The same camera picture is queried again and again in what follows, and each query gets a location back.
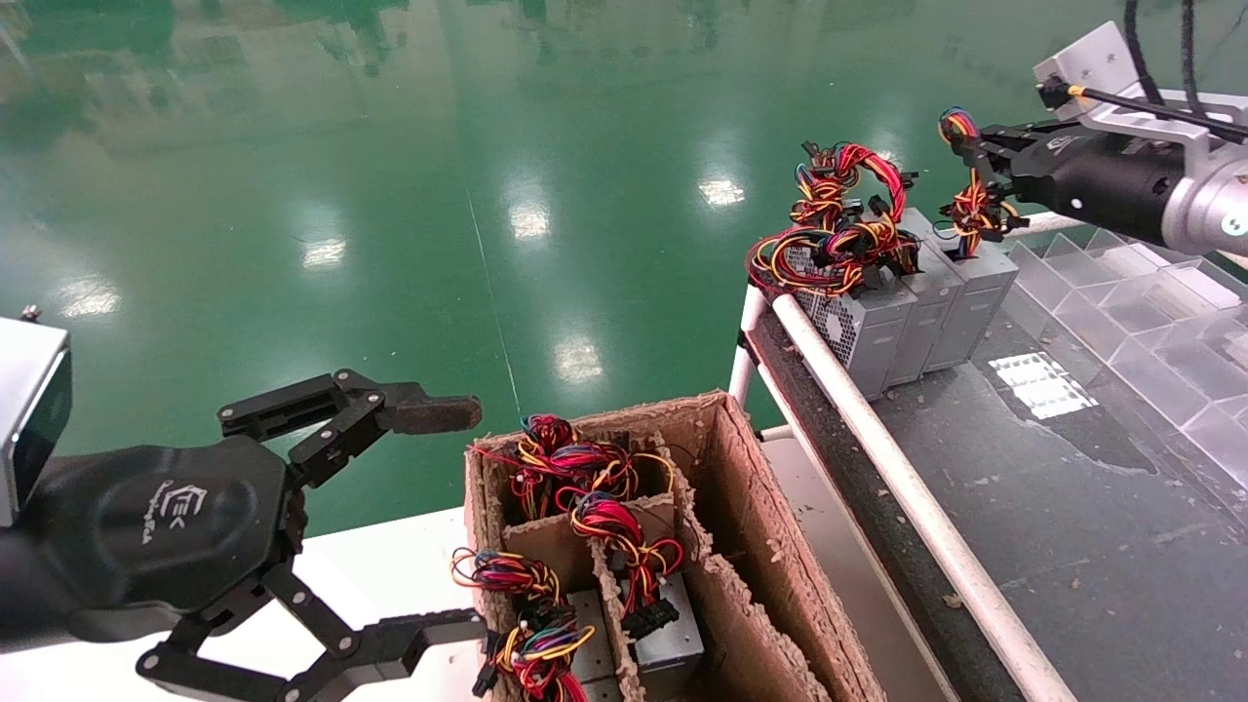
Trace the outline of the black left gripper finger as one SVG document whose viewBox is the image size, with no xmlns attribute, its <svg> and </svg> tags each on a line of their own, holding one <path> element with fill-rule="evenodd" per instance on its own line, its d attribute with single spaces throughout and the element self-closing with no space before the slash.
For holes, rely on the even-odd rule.
<svg viewBox="0 0 1248 702">
<path fill-rule="evenodd" d="M 462 432 L 482 413 L 473 395 L 436 397 L 418 382 L 378 383 L 342 368 L 223 406 L 218 426 L 260 443 L 316 427 L 290 448 L 287 472 L 296 488 L 319 488 L 388 432 Z"/>
<path fill-rule="evenodd" d="M 290 680 L 201 657 L 215 631 L 245 622 L 245 601 L 276 601 L 324 650 Z M 352 630 L 295 576 L 292 565 L 273 565 L 245 580 L 221 607 L 178 620 L 168 640 L 137 660 L 136 673 L 168 693 L 198 701 L 343 701 L 363 685 L 411 677 L 437 645 L 475 643 L 487 635 L 485 620 L 473 608 L 389 617 Z"/>
</svg>

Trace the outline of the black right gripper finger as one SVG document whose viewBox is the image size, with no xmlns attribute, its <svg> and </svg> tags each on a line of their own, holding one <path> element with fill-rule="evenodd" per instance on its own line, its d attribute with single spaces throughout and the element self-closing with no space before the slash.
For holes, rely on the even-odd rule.
<svg viewBox="0 0 1248 702">
<path fill-rule="evenodd" d="M 973 154 L 983 150 L 987 154 L 1021 151 L 1031 142 L 1038 142 L 1061 129 L 1061 121 L 1025 122 L 1018 125 L 971 126 L 962 132 L 950 132 L 950 147 L 953 154 Z"/>
<path fill-rule="evenodd" d="M 958 156 L 988 192 L 1020 194 L 1013 175 L 1017 147 L 961 147 Z"/>
</svg>

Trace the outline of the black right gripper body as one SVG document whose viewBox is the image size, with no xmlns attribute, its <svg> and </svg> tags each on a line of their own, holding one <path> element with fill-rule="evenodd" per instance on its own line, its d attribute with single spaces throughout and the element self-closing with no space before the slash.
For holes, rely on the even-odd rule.
<svg viewBox="0 0 1248 702">
<path fill-rule="evenodd" d="M 1093 130 L 1043 135 L 1010 160 L 1021 204 L 1113 232 L 1162 231 L 1183 176 L 1181 145 Z"/>
</svg>

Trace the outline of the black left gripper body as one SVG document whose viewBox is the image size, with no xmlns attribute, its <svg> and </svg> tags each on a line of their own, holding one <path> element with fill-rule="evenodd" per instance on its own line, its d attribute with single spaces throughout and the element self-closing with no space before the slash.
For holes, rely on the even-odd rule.
<svg viewBox="0 0 1248 702">
<path fill-rule="evenodd" d="M 54 458 L 27 498 L 27 645 L 218 613 L 280 551 L 287 498 L 285 458 L 250 437 Z"/>
</svg>

